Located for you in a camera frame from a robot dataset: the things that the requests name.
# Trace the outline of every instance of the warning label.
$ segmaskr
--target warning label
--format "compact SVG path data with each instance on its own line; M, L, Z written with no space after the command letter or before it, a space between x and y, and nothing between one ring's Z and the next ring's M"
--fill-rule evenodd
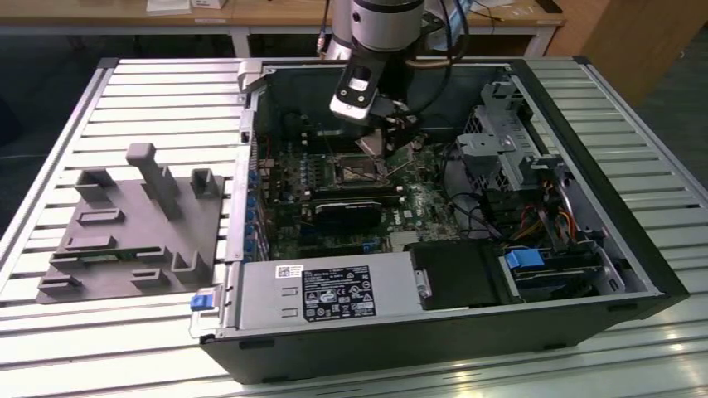
M303 271L303 302L308 322L376 315L368 265Z

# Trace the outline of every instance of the metal bracket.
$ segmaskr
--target metal bracket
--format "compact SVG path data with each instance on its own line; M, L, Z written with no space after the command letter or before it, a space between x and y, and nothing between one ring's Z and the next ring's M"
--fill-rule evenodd
M250 93L263 86L263 60L248 59L239 64L238 82L243 93Z

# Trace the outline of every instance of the blue latch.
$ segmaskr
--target blue latch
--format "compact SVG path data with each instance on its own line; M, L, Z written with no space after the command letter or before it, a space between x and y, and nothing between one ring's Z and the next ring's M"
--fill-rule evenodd
M190 301L192 311L214 309L214 294L195 294Z
M539 249L512 250L504 258L512 269L516 267L538 267L546 264Z

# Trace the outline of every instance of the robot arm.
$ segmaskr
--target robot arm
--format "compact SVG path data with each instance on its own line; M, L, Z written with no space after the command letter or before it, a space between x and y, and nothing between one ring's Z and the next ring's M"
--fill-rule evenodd
M407 102L415 69L446 67L451 61L416 61L422 45L447 51L466 27L472 0L335 0L328 59L348 59L330 104L350 122L371 125L378 100ZM374 111L387 116L395 106Z

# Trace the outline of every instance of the cable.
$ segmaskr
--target cable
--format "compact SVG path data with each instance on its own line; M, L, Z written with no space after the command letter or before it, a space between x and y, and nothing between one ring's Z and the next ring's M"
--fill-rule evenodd
M328 29L330 0L324 3L324 15L322 16L320 36L318 37L318 54L324 50L324 41Z
M490 13L490 15L484 15L483 13L480 12L475 12L472 11L474 13L476 13L478 15L482 15L483 17L488 17L490 20L491 20L491 35L495 36L495 30L498 29L498 24L495 23L495 21L499 19L499 21L503 21L502 18L495 18L492 15L491 15L491 8L487 7L486 4L480 3L478 0L472 0L472 2L475 2L476 4L479 4L480 6L483 6L484 8L487 8L487 12Z
M46 158L48 153L27 154L27 155L10 155L0 157L0 160L26 159L26 158Z
M411 66L414 69L439 69L444 68L447 66L452 66L452 64L458 61L460 61L467 54L467 49L470 47L470 25L467 23L467 15L464 13L463 5L460 4L460 0L452 0L455 3L455 8L458 10L458 14L460 16L460 21L463 23L463 39L460 44L460 51L458 52L458 55L451 60L450 56L446 61L416 61L416 60L408 60L406 61L406 64ZM447 13L447 6L446 1L440 0L440 6L443 8L443 13L446 15L446 35L450 33L451 37L447 39L447 50L448 53L452 51L452 28L451 28L451 17Z
M452 29L451 29L451 18L447 15L447 7L446 7L446 1L440 0L440 6L443 7L443 13L446 14L446 40L447 40L447 65L446 67L446 75L443 76L443 80L440 81L440 85L435 92L432 93L431 97L428 98L427 102L424 102L418 108L411 108L406 112L400 113L400 116L408 116L411 114L420 114L428 107L432 105L435 100L440 97L443 94L443 91L446 91L446 87L448 83L451 82L451 76L452 76Z
M448 145L448 148L447 148L447 150L446 150L446 162L443 163L442 178L440 178L440 185L442 185L442 187L443 187L443 191L442 191L442 193L443 193L443 198L447 199L447 201L452 204L452 206L455 207L455 209L456 209L460 213L463 213L463 214L467 216L468 220L472 219L472 220L475 220L479 224L482 224L482 226L487 229L487 231L490 232L490 234L491 234L492 236L495 236L495 238L498 238L499 240L508 240L508 239L504 237L503 233L499 232L499 229L498 229L498 228L496 228L496 227L495 227L495 226L494 226L487 220L484 220L483 218L480 218L480 217L478 217L478 216L475 216L475 215L472 214L472 211L474 211L475 209L472 209L471 211L467 211L467 210L466 210L466 209L464 209L458 203L455 203L455 201L452 200L452 197L451 197L451 196L448 195L448 193L447 193L447 188L446 188L446 169L447 169L447 163L448 163L450 156L451 156L451 154L452 154L452 149L454 149L454 148L455 148L455 146L454 146L452 144L450 144L450 145ZM464 192L464 193L459 193L459 194L456 194L455 196L462 195L462 194L464 194L464 195L470 195L468 192Z

